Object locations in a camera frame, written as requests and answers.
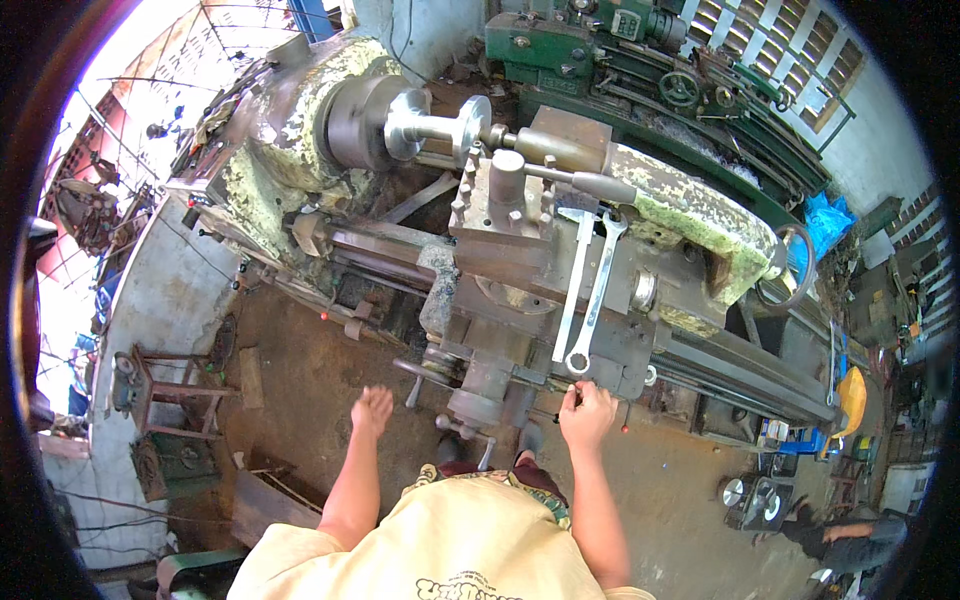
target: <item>green machine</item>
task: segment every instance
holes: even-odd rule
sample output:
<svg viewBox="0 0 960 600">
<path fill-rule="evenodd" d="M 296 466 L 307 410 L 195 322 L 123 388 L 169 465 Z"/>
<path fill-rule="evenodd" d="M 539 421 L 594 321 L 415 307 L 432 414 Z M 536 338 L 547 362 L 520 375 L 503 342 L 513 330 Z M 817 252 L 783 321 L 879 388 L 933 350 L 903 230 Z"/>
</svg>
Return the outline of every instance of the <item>green machine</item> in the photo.
<svg viewBox="0 0 960 600">
<path fill-rule="evenodd" d="M 821 157 L 778 116 L 795 98 L 720 51 L 678 56 L 683 1 L 546 0 L 487 24 L 487 58 L 523 84 L 521 124 L 541 105 L 613 127 L 614 140 L 736 199 L 770 226 L 830 181 Z"/>
</svg>

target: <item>dirty floor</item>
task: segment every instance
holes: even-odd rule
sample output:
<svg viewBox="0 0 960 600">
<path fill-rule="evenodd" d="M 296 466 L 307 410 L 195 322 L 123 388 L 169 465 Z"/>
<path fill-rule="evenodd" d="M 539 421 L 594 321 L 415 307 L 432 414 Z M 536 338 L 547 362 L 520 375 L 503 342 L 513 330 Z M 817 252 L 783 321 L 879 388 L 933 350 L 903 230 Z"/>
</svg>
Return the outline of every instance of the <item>dirty floor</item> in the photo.
<svg viewBox="0 0 960 600">
<path fill-rule="evenodd" d="M 425 382 L 417 408 L 406 409 L 403 400 L 414 377 L 391 364 L 403 348 L 354 342 L 340 326 L 268 286 L 239 299 L 235 314 L 236 347 L 260 349 L 265 407 L 244 410 L 239 398 L 221 404 L 218 423 L 226 432 L 228 451 L 242 451 L 248 461 L 293 466 L 299 490 L 322 504 L 346 454 L 351 403 L 364 385 L 386 385 L 396 402 L 380 442 L 381 515 L 386 515 L 420 466 L 434 462 L 440 434 L 433 419 L 444 409 L 449 391 Z M 227 382 L 239 386 L 236 354 L 228 363 Z M 876 387 L 871 394 L 878 394 Z M 558 395 L 541 395 L 537 406 L 553 413 L 560 402 Z M 806 578 L 819 568 L 816 562 L 779 536 L 752 547 L 750 534 L 723 524 L 726 509 L 715 499 L 718 482 L 756 468 L 756 455 L 646 425 L 637 412 L 630 432 L 614 430 L 604 446 L 630 544 L 633 584 L 660 599 L 798 597 Z M 871 415 L 871 428 L 877 418 L 882 419 Z M 541 427 L 545 449 L 540 465 L 571 495 L 572 472 L 560 429 L 549 421 Z M 492 465 L 506 467 L 516 432 L 494 435 L 500 442 Z M 803 457 L 796 494 L 809 493 L 814 507 L 825 505 L 830 469 Z M 225 483 L 230 479 L 227 474 Z M 226 503 L 228 496 L 222 494 Z"/>
</svg>

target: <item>wrench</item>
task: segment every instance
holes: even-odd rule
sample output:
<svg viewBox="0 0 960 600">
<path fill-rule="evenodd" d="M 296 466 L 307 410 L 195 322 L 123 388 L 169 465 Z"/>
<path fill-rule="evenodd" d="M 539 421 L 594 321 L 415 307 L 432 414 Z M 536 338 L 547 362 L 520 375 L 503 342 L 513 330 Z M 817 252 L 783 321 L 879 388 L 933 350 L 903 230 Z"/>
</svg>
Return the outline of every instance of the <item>wrench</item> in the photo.
<svg viewBox="0 0 960 600">
<path fill-rule="evenodd" d="M 573 270 L 570 271 L 570 285 L 566 288 L 566 302 L 564 313 L 560 319 L 560 330 L 557 331 L 557 345 L 553 347 L 553 362 L 564 360 L 566 342 L 570 338 L 570 326 L 573 323 L 573 310 L 577 306 L 580 296 L 580 281 L 584 278 L 584 262 L 587 260 L 587 246 L 593 238 L 593 222 L 599 221 L 597 216 L 579 208 L 557 208 L 562 216 L 580 224 L 577 227 L 577 253 L 573 256 Z"/>
<path fill-rule="evenodd" d="M 597 269 L 597 277 L 593 281 L 593 290 L 590 292 L 590 302 L 587 305 L 587 314 L 584 316 L 584 324 L 580 327 L 580 337 L 573 349 L 566 356 L 564 362 L 566 367 L 575 375 L 582 375 L 590 368 L 590 340 L 593 338 L 593 329 L 596 328 L 597 319 L 600 317 L 600 306 L 603 304 L 603 295 L 607 291 L 607 282 L 610 280 L 610 270 L 613 265 L 613 251 L 616 250 L 616 240 L 627 230 L 627 220 L 621 217 L 617 222 L 611 219 L 610 213 L 603 215 L 603 225 L 607 229 L 607 240 L 603 243 L 603 253 L 600 255 L 600 268 Z M 577 356 L 583 357 L 584 367 L 575 369 L 572 359 Z"/>
</svg>

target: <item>person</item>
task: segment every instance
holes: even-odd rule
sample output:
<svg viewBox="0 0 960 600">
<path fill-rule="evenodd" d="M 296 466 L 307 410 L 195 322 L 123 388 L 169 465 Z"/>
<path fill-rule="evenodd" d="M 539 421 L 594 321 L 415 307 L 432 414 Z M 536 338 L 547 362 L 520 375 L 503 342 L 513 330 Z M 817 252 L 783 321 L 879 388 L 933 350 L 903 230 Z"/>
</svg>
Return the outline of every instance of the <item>person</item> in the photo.
<svg viewBox="0 0 960 600">
<path fill-rule="evenodd" d="M 906 523 L 898 516 L 877 520 L 842 518 L 818 524 L 806 496 L 794 505 L 796 520 L 780 526 L 788 540 L 798 543 L 806 556 L 837 573 L 855 573 L 880 566 L 897 552 L 906 538 Z M 759 536 L 756 541 L 765 540 Z"/>
<path fill-rule="evenodd" d="M 628 586 L 627 541 L 601 463 L 616 406 L 591 382 L 571 385 L 564 396 L 570 514 L 552 478 L 536 465 L 537 436 L 528 435 L 512 471 L 438 480 L 457 467 L 424 465 L 377 526 L 376 444 L 394 404 L 389 390 L 364 388 L 350 411 L 347 458 L 320 525 L 271 525 L 241 565 L 228 599 L 653 600 Z"/>
</svg>

